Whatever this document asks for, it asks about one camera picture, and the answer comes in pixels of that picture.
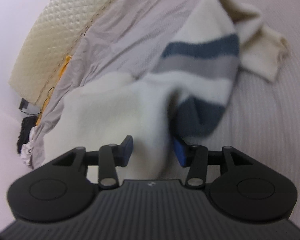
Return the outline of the cream quilted headboard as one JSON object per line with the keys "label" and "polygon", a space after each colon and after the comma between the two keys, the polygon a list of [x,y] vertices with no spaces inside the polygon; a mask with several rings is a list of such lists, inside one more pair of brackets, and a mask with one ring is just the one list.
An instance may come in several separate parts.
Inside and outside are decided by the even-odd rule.
{"label": "cream quilted headboard", "polygon": [[41,107],[57,83],[58,71],[85,30],[112,0],[50,0],[28,33],[9,84],[29,103]]}

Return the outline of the black wall socket left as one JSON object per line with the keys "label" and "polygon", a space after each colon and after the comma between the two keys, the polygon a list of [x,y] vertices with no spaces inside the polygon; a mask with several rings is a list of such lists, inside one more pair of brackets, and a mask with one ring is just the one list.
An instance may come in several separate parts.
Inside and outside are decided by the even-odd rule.
{"label": "black wall socket left", "polygon": [[24,98],[21,99],[20,105],[19,105],[19,110],[22,111],[23,109],[27,109],[29,105],[29,102],[25,100]]}

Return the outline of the yellow cloth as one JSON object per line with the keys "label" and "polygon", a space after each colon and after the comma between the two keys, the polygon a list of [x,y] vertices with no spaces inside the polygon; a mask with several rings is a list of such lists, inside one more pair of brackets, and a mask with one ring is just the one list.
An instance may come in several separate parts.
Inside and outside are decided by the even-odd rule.
{"label": "yellow cloth", "polygon": [[[58,73],[58,79],[57,79],[57,82],[60,81],[62,75],[64,74],[65,70],[67,69],[67,66],[71,60],[72,56],[71,55],[67,55],[60,70],[59,70],[59,73]],[[38,115],[38,118],[37,118],[37,121],[36,121],[36,126],[38,126],[41,122],[41,119],[42,119],[42,115],[47,107],[47,105],[49,104],[50,102],[50,99],[51,99],[51,96],[52,96],[52,93],[53,93],[53,90],[54,90],[54,87],[51,87],[49,89],[49,91],[47,92],[47,98],[45,99],[44,103],[43,103],[43,106],[40,110],[40,113]]]}

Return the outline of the grey bed duvet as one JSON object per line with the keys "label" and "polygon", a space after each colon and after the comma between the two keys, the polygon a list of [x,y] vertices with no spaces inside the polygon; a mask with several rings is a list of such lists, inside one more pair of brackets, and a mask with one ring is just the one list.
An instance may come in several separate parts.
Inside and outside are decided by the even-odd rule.
{"label": "grey bed duvet", "polygon": [[[300,227],[300,0],[221,0],[256,11],[272,47],[241,56],[230,101],[216,128],[191,142],[229,144],[297,187],[292,221]],[[160,54],[200,4],[201,28],[223,24],[213,0],[116,0],[88,30],[37,128],[38,168],[76,145],[94,150],[130,134],[135,150],[120,179],[185,178],[169,150],[167,111],[141,87]]]}

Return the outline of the white blue striped sweater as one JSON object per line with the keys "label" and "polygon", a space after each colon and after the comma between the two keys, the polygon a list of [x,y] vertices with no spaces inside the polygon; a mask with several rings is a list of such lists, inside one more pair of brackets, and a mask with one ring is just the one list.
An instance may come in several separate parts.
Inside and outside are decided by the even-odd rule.
{"label": "white blue striped sweater", "polygon": [[113,72],[65,96],[44,136],[45,161],[131,135],[134,150],[119,178],[158,178],[173,135],[205,137],[218,125],[239,68],[272,82],[286,52],[287,40],[252,5],[201,0],[145,76]]}

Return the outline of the black clothes pile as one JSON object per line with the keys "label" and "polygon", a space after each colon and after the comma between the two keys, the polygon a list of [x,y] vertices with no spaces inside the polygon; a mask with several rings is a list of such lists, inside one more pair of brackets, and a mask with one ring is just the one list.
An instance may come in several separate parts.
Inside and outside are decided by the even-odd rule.
{"label": "black clothes pile", "polygon": [[20,133],[17,141],[17,153],[21,154],[21,148],[23,144],[28,143],[30,131],[36,126],[38,116],[32,115],[23,118],[21,122]]}

